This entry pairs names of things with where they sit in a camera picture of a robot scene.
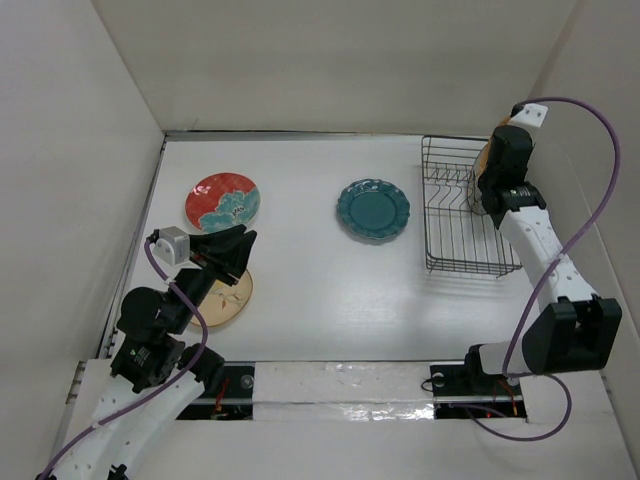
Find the white wall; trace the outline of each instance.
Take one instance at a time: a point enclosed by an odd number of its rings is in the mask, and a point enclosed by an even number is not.
[[[163,129],[485,133],[575,0],[93,0]]]
[[[568,95],[597,106],[622,144],[622,170],[609,207],[572,257],[603,295],[626,300],[625,318],[606,375],[620,426],[640,466],[640,2],[584,0],[540,77],[534,96]],[[538,139],[532,174],[539,177],[554,224],[566,240],[599,204],[612,167],[611,141],[587,113],[553,105]],[[576,187],[573,176],[581,184]],[[606,254],[599,247],[606,246]],[[615,271],[617,281],[611,274]]]
[[[34,478],[162,134],[89,0],[0,0],[0,465]]]

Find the wire rack bar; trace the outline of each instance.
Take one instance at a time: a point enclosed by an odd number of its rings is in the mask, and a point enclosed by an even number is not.
[[[422,186],[427,268],[506,275],[522,268],[488,215],[469,208],[472,167],[486,140],[423,137]]]

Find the beige plate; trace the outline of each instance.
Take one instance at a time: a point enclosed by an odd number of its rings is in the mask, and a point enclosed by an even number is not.
[[[247,304],[252,292],[253,279],[248,270],[238,284],[232,287],[216,281],[200,304],[200,312],[207,326],[217,327],[235,317]],[[191,319],[191,323],[200,325],[195,317]]]

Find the black wire rack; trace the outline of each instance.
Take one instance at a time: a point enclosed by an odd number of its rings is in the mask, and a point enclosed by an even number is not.
[[[486,140],[423,137],[422,186],[427,268],[506,275],[522,268],[491,217],[471,211],[473,163]]]

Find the bolt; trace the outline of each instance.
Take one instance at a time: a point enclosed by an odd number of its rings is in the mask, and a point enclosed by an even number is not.
[[[251,375],[243,375],[240,378],[240,386],[247,390],[253,388],[253,377]]]

